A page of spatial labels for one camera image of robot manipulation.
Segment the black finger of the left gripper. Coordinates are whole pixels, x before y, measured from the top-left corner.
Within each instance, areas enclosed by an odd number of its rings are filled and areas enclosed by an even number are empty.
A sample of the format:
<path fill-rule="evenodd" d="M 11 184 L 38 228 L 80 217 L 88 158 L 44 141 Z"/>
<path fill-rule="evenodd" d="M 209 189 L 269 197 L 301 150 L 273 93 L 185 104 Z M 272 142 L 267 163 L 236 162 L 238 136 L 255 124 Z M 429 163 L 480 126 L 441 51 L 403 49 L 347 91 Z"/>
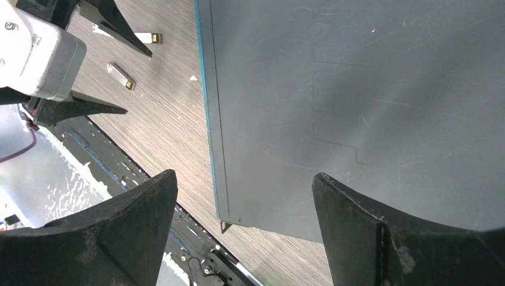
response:
<path fill-rule="evenodd" d="M 152 57 L 152 51 L 135 35 L 115 1 L 83 0 L 79 1 L 79 6 L 82 17 L 128 47 Z"/>
<path fill-rule="evenodd" d="M 29 100 L 29 112 L 36 125 L 51 127 L 58 122 L 75 117 L 101 113 L 126 114 L 127 110 L 110 102 L 77 91 L 71 91 L 63 101 L 32 97 Z"/>

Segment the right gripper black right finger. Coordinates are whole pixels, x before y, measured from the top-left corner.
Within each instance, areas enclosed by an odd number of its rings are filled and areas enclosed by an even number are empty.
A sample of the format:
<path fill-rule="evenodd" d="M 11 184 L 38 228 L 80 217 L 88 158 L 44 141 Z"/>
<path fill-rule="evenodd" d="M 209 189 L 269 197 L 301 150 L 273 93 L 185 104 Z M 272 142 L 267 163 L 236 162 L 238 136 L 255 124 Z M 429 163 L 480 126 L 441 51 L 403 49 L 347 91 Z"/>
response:
<path fill-rule="evenodd" d="M 313 200 L 334 285 L 503 285 L 504 229 L 412 216 L 325 173 Z"/>

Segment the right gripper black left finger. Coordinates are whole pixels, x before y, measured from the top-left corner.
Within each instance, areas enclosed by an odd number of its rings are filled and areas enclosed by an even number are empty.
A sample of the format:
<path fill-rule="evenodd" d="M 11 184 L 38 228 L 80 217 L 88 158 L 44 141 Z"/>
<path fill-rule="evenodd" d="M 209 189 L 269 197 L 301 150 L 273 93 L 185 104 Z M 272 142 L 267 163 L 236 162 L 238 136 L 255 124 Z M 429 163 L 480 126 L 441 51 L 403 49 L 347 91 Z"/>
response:
<path fill-rule="evenodd" d="M 155 285 L 177 199 L 165 170 L 46 223 L 1 233 L 2 285 Z"/>

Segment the silver transceiver module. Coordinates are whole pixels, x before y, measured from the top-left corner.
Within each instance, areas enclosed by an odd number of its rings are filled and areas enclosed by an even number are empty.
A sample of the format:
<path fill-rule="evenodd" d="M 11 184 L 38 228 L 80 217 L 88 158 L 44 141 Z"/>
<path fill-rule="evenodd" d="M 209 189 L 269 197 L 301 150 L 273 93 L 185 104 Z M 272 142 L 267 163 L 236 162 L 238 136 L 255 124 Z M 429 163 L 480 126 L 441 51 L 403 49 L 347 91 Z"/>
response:
<path fill-rule="evenodd" d="M 117 66 L 115 63 L 109 62 L 106 69 L 108 74 L 115 78 L 115 80 L 118 81 L 122 86 L 130 91 L 134 90 L 136 85 L 135 81 L 119 66 Z"/>
<path fill-rule="evenodd" d="M 162 43 L 162 38 L 161 34 L 159 33 L 148 33 L 148 32 L 136 32 L 135 36 L 145 44 L 151 44 L 151 43 Z"/>

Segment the dark grey network switch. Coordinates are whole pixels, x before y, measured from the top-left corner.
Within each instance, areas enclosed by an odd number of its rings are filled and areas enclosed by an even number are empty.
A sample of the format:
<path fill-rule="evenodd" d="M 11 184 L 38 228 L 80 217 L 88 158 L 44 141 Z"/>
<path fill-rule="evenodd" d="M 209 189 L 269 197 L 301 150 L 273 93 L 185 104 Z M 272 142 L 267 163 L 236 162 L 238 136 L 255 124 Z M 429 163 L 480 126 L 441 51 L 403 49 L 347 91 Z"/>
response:
<path fill-rule="evenodd" d="M 216 215 L 320 242 L 324 172 L 504 226 L 503 1 L 196 1 Z"/>

